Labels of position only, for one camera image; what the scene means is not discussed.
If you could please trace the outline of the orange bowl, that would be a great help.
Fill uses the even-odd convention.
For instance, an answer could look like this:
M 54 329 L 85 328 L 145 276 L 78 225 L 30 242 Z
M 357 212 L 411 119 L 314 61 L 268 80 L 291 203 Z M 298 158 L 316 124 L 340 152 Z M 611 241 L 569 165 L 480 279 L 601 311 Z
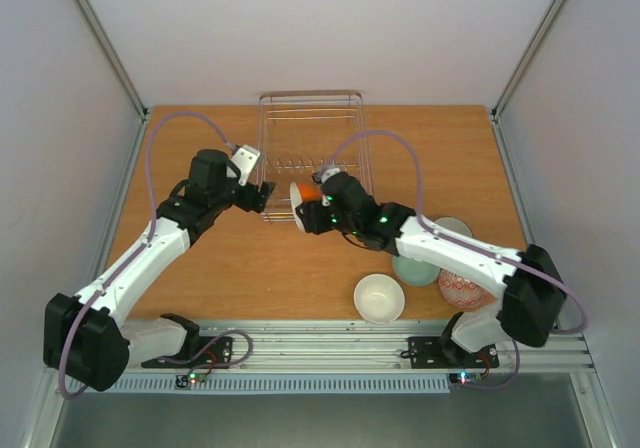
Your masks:
M 289 198 L 293 208 L 298 207 L 302 203 L 321 201 L 322 197 L 323 194 L 319 185 L 296 182 L 290 184 Z

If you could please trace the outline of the chrome wire dish rack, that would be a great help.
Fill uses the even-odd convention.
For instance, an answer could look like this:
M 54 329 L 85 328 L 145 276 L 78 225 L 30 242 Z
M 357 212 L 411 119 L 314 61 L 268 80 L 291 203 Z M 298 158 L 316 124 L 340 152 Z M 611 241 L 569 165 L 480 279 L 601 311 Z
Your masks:
M 268 223 L 292 222 L 289 186 L 310 183 L 333 162 L 374 192 L 368 141 L 361 138 L 336 154 L 350 136 L 367 130 L 362 94 L 356 90 L 271 91 L 258 99 L 258 150 L 262 159 L 256 182 L 276 187 L 262 213 Z

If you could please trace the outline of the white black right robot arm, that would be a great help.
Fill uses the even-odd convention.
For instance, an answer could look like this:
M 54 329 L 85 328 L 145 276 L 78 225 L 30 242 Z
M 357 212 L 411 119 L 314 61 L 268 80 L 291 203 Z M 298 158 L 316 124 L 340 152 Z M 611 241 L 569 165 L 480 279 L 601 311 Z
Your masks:
M 455 233 L 393 203 L 378 203 L 359 180 L 329 170 L 315 185 L 291 183 L 291 210 L 308 234 L 336 231 L 370 251 L 426 262 L 459 275 L 495 301 L 452 317 L 440 336 L 444 358 L 463 364 L 488 345 L 516 341 L 543 347 L 567 298 L 549 254 L 492 246 Z

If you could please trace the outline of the pale green bowl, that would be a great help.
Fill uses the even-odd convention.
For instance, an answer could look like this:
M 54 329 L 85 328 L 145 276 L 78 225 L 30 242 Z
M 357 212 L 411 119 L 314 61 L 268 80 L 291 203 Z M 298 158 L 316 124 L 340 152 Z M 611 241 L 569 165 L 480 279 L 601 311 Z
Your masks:
M 392 258 L 392 269 L 400 281 L 414 287 L 427 286 L 435 282 L 440 274 L 440 268 L 436 265 L 401 256 Z

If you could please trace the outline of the white bowl dark exterior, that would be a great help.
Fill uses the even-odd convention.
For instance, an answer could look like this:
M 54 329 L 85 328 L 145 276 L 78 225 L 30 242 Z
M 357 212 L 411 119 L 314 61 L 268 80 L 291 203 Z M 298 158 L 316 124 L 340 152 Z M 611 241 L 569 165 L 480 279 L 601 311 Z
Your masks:
M 434 220 L 437 233 L 451 234 L 473 237 L 471 228 L 461 219 L 452 216 L 442 216 Z

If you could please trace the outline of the red patterned bowl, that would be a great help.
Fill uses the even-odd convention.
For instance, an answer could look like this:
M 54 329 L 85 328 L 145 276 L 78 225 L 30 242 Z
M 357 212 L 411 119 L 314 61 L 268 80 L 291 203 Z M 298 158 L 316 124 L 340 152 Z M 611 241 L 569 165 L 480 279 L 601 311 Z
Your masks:
M 438 287 L 443 298 L 457 308 L 478 308 L 491 299 L 491 295 L 480 286 L 447 270 L 440 271 Z

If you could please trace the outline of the left small circuit board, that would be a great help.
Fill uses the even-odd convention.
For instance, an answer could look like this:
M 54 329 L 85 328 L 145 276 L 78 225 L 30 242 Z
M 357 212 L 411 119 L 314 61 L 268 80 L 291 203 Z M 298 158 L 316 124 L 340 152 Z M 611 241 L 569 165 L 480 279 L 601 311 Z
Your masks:
M 198 384 L 202 384 L 207 380 L 207 375 L 203 373 L 190 373 L 185 375 L 177 375 L 175 377 L 175 387 L 177 389 L 187 389 Z

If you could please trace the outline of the small circuit board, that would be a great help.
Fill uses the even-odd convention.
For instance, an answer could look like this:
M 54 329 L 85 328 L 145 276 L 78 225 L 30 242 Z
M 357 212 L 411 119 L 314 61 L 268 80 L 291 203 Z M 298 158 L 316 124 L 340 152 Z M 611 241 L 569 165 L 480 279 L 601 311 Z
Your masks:
M 202 384 L 207 380 L 207 375 L 203 373 L 190 373 L 185 375 L 177 375 L 175 377 L 175 387 L 177 389 L 187 389 L 198 384 Z
M 483 379 L 481 373 L 462 371 L 449 374 L 449 383 L 452 385 L 468 385 L 479 383 Z

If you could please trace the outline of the right small circuit board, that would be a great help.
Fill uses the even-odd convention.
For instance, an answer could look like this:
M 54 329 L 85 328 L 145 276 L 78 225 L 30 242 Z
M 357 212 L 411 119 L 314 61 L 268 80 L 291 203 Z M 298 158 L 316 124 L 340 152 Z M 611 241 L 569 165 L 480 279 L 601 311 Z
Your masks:
M 481 373 L 462 371 L 449 374 L 449 383 L 452 385 L 468 385 L 479 383 L 483 379 Z

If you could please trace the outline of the aluminium extrusion rail base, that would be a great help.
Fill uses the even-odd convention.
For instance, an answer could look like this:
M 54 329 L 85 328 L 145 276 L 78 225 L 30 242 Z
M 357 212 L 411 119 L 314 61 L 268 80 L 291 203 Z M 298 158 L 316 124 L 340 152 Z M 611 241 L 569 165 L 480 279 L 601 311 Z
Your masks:
M 442 320 L 399 320 L 386 325 L 352 320 L 207 320 L 199 337 L 233 338 L 229 362 L 256 372 L 386 372 L 408 370 L 401 353 L 412 336 L 439 336 Z M 493 373 L 571 373 L 594 370 L 580 335 L 553 335 L 542 348 L 496 342 Z

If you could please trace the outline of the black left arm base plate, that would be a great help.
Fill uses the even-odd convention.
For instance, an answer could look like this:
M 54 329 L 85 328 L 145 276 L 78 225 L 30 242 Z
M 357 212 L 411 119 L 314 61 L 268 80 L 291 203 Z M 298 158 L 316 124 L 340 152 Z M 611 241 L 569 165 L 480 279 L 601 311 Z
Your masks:
M 212 337 L 200 337 L 194 353 L 198 353 L 197 358 L 189 359 L 187 352 L 172 355 L 174 362 L 163 359 L 151 359 L 145 361 L 141 366 L 145 369 L 187 369 L 199 365 L 210 365 L 212 362 L 229 363 L 233 354 L 233 338 L 222 337 L 215 343 L 211 343 Z

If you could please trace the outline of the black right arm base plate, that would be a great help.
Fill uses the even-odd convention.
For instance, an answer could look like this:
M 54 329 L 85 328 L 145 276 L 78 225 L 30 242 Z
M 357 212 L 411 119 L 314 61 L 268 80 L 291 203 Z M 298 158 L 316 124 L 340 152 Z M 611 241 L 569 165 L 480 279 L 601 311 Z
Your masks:
M 401 353 L 412 369 L 484 369 L 498 368 L 500 361 L 494 345 L 470 353 L 453 342 L 442 342 L 438 336 L 412 336 Z

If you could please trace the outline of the left aluminium frame post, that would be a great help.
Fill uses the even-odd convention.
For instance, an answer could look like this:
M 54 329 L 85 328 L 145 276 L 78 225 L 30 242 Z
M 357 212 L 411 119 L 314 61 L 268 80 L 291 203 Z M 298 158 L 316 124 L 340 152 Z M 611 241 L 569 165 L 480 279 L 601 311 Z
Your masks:
M 105 55 L 108 63 L 111 66 L 116 78 L 120 85 L 124 89 L 131 105 L 136 113 L 145 119 L 148 114 L 148 108 L 145 106 L 142 98 L 135 88 L 134 83 L 129 76 L 120 56 L 118 55 L 113 43 L 107 34 L 106 29 L 103 26 L 96 10 L 94 9 L 90 0 L 73 0 L 80 15 L 87 24 L 93 37 L 95 38 L 99 48 Z

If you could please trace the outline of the aluminium frame post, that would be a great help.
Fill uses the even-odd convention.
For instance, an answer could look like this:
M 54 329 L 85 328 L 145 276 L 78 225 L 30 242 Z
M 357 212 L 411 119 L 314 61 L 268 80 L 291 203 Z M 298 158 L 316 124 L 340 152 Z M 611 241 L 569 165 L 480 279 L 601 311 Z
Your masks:
M 539 51 L 542 49 L 546 39 L 553 30 L 568 2 L 569 0 L 549 1 L 496 103 L 489 110 L 489 113 L 494 120 L 501 117 L 507 105 L 513 98 L 517 88 L 523 81 Z
M 111 66 L 116 78 L 120 85 L 124 89 L 131 105 L 136 113 L 145 119 L 148 114 L 148 108 L 145 106 L 142 98 L 135 88 L 134 83 L 129 76 L 120 56 L 118 55 L 113 43 L 107 34 L 106 29 L 103 26 L 96 10 L 94 9 L 90 0 L 73 0 L 80 15 L 87 24 L 93 37 L 95 38 L 99 48 L 105 55 L 108 63 Z

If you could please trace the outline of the right aluminium frame post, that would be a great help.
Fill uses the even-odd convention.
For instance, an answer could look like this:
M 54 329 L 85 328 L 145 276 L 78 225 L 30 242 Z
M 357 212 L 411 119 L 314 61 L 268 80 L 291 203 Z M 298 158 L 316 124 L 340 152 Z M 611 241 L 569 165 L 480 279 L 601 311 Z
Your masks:
M 501 117 L 507 105 L 513 98 L 517 88 L 523 81 L 539 51 L 542 49 L 546 39 L 553 30 L 568 2 L 569 0 L 549 1 L 496 103 L 489 110 L 489 113 L 494 120 Z

